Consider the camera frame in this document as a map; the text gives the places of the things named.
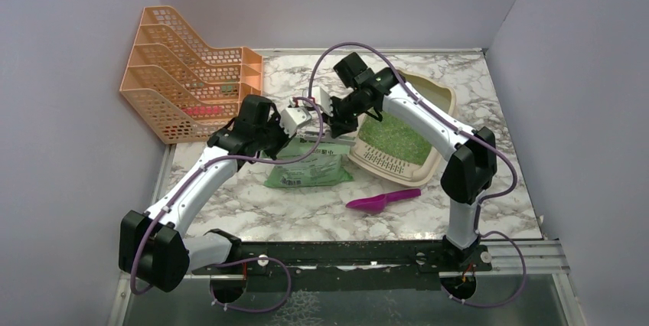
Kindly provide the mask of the purple plastic litter scoop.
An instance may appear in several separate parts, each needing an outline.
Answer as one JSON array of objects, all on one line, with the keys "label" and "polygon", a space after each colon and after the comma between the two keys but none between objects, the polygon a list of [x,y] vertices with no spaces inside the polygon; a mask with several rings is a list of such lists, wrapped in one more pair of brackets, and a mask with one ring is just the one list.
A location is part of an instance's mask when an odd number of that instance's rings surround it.
[{"label": "purple plastic litter scoop", "polygon": [[379,194],[373,197],[365,197],[352,200],[345,204],[347,209],[358,210],[365,213],[376,214],[385,210],[392,203],[417,198],[421,195],[419,188],[411,188],[401,191]]}]

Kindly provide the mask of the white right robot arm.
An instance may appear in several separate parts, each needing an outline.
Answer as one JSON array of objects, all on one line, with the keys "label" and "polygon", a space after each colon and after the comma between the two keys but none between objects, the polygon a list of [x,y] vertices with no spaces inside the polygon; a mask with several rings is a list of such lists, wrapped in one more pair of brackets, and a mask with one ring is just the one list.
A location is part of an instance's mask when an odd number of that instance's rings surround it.
[{"label": "white right robot arm", "polygon": [[478,198],[497,171],[494,133],[455,120],[418,93],[398,70],[386,67],[374,72],[357,53],[335,64],[334,72],[351,93],[331,99],[332,137],[356,131],[361,114],[381,121],[386,112],[416,131],[446,160],[441,186],[450,199],[450,214],[442,261],[450,269],[462,269],[480,242]]}]

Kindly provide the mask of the white bag sealing clip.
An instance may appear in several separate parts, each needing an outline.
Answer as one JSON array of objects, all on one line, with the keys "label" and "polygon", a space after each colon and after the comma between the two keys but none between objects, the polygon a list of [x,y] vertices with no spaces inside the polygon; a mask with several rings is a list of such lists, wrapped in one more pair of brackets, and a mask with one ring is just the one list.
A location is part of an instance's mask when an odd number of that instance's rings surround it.
[{"label": "white bag sealing clip", "polygon": [[324,132],[323,135],[319,137],[319,133],[316,131],[304,131],[304,132],[299,132],[297,136],[300,139],[303,139],[308,142],[319,141],[320,143],[330,143],[330,144],[337,144],[337,145],[346,145],[346,146],[355,145],[354,136],[341,135],[338,136],[337,138],[333,138],[330,132]]}]

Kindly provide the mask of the beige plastic litter box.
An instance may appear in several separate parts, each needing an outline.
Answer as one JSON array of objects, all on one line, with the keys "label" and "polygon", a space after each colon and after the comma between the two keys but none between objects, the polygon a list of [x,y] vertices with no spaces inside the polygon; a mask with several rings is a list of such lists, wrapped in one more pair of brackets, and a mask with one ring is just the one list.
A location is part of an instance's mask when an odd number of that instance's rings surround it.
[{"label": "beige plastic litter box", "polygon": [[[416,92],[422,94],[427,101],[450,116],[457,114],[456,95],[451,87],[403,69],[400,70],[400,73],[407,82],[412,84]],[[366,116],[359,118],[359,130],[365,118]],[[415,165],[394,158],[363,142],[357,136],[359,130],[355,133],[355,145],[351,148],[348,158],[360,168],[377,177],[407,187],[421,186],[432,178],[442,161],[442,156],[433,147],[429,157],[422,165]]]}]

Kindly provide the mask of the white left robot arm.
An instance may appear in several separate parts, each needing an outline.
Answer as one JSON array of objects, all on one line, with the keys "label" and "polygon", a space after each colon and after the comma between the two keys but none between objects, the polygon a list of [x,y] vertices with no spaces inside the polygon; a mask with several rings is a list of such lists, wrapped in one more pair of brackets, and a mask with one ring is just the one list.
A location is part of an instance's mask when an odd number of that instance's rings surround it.
[{"label": "white left robot arm", "polygon": [[235,239],[219,230],[185,238],[194,218],[214,193],[247,162],[261,154],[275,159],[296,135],[308,112],[293,106],[278,111],[263,96],[247,96],[237,116],[207,140],[190,171],[160,200],[143,213],[129,211],[119,234],[119,268],[136,281],[164,292],[175,289],[186,274],[214,265],[232,272],[240,265]]}]

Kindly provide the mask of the green litter bag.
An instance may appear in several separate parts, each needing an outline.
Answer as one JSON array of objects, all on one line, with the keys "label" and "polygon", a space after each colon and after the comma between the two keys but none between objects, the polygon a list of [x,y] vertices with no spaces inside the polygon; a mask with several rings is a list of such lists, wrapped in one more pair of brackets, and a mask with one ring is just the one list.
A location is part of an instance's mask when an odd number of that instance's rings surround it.
[{"label": "green litter bag", "polygon": [[321,142],[306,158],[287,165],[275,165],[263,185],[269,188],[334,186],[353,181],[344,168],[347,145]]}]

